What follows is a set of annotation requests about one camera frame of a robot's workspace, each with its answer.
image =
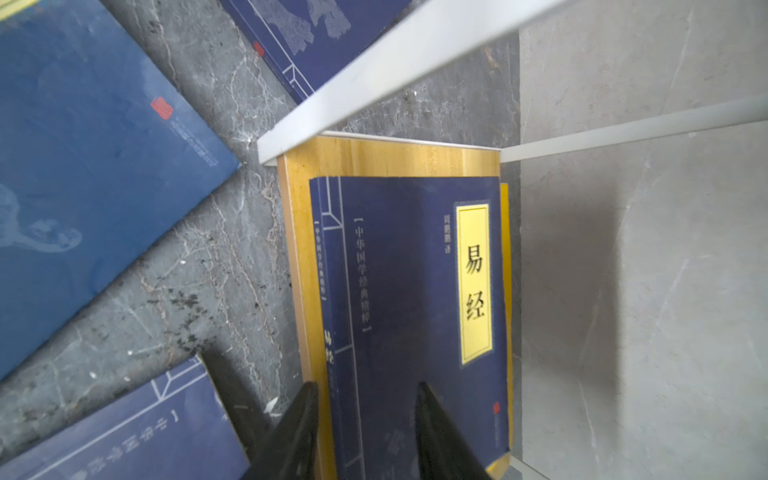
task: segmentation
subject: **black chinese character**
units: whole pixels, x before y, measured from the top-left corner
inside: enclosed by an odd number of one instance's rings
[[[467,262],[467,273],[479,272],[482,268],[482,257],[480,257],[480,246],[473,245],[469,247],[469,261]]]
[[[470,293],[467,299],[467,320],[485,316],[482,312],[483,305],[485,302],[482,299],[482,290],[477,293]]]

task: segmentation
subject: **purple-blue book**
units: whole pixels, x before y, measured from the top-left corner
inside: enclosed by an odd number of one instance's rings
[[[346,67],[411,0],[221,0],[296,103]]]
[[[0,478],[238,480],[248,466],[195,356],[0,466]]]

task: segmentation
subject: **book cover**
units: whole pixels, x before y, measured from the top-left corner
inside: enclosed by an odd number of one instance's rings
[[[0,478],[239,480],[248,467],[195,356],[0,466]]]
[[[497,177],[310,181],[336,468],[418,478],[427,381],[483,465],[508,451]]]
[[[0,22],[0,379],[240,163],[98,0]]]
[[[221,0],[297,104],[373,43],[411,0]]]

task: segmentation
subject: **wooden board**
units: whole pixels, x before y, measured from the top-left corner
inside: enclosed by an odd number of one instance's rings
[[[336,480],[310,179],[326,175],[497,177],[499,153],[463,147],[315,137],[279,157],[277,167],[302,374],[305,382],[317,382],[319,388],[319,451],[315,472],[318,480]]]

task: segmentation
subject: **gray wall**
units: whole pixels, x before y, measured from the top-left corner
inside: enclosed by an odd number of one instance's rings
[[[523,142],[768,92],[768,2],[521,31]],[[521,168],[523,449],[554,478],[768,478],[768,122]]]

